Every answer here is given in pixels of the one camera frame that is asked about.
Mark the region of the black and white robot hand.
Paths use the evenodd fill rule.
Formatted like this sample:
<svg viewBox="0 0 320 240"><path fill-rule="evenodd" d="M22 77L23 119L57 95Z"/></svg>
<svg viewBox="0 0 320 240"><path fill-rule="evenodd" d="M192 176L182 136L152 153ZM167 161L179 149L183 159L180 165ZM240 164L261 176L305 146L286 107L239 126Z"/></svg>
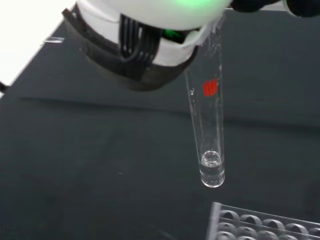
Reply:
<svg viewBox="0 0 320 240"><path fill-rule="evenodd" d="M71 38L102 70L134 91L175 80L226 9L255 13L273 0L77 0L62 12Z"/></svg>

